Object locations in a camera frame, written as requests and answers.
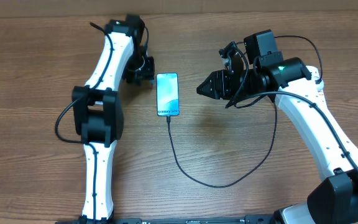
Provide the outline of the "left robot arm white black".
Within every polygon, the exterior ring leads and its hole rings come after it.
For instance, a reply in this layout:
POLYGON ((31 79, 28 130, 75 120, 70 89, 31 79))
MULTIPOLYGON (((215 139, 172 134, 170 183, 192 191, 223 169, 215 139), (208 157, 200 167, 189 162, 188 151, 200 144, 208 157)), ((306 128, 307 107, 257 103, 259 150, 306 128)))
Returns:
POLYGON ((122 81, 152 82, 155 75, 148 43, 142 41, 149 32, 140 16, 111 20, 101 31, 105 42, 98 64, 72 93, 75 129, 86 157, 85 204, 77 223, 112 223, 113 156, 124 129, 119 87, 122 81))

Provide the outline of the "white charger plug adapter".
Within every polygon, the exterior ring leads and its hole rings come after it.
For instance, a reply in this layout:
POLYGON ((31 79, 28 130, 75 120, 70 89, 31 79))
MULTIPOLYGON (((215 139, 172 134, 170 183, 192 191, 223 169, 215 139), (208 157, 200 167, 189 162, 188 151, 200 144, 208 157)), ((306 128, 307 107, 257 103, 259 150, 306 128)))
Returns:
POLYGON ((324 88, 324 82, 322 80, 320 80, 319 78, 317 80, 314 81, 315 82, 315 87, 318 91, 323 91, 324 88))

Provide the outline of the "blue Galaxy smartphone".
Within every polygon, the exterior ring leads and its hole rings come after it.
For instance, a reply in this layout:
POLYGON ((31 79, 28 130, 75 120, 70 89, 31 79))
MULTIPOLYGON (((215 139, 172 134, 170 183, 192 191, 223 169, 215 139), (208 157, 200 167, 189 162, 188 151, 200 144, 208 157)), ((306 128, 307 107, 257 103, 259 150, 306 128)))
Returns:
POLYGON ((178 116, 179 114, 178 74, 157 74, 157 115, 178 116))

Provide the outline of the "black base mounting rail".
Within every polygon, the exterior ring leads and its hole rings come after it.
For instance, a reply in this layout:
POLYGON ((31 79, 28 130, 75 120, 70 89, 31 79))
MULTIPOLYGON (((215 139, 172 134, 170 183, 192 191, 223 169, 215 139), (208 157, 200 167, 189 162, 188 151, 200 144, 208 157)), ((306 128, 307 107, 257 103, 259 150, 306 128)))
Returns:
POLYGON ((77 220, 56 222, 56 224, 272 224, 280 223, 275 221, 273 215, 246 215, 244 217, 216 217, 216 218, 166 218, 154 220, 142 220, 140 218, 102 218, 93 221, 86 216, 82 216, 77 220))

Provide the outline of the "white power strip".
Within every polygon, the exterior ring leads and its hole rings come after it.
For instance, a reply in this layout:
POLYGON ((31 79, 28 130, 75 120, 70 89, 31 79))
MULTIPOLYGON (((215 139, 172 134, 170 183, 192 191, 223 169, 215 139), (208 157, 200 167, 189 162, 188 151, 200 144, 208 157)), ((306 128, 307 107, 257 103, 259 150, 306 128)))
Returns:
MULTIPOLYGON (((311 73, 311 77, 312 77, 312 79, 313 79, 314 81, 317 80, 318 78, 320 78, 319 71, 318 71, 318 69, 317 69, 316 67, 311 66, 311 65, 307 65, 306 67, 307 67, 307 69, 309 70, 309 72, 311 73)), ((323 103, 326 103, 324 91, 318 91, 318 90, 317 90, 317 92, 318 92, 318 96, 319 96, 319 98, 321 99, 321 101, 322 101, 323 103)))

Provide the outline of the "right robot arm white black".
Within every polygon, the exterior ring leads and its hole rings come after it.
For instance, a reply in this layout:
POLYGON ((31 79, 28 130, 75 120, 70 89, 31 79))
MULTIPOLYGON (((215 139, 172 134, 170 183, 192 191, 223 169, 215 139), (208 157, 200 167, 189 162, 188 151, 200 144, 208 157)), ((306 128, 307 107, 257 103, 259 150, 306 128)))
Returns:
POLYGON ((300 58, 285 59, 271 30, 244 39, 245 52, 235 42, 219 51, 224 69, 196 91, 228 106, 253 105, 264 97, 282 110, 296 127, 318 168, 321 183, 306 201, 271 215, 248 215, 247 223, 358 222, 358 148, 328 110, 323 73, 300 58))

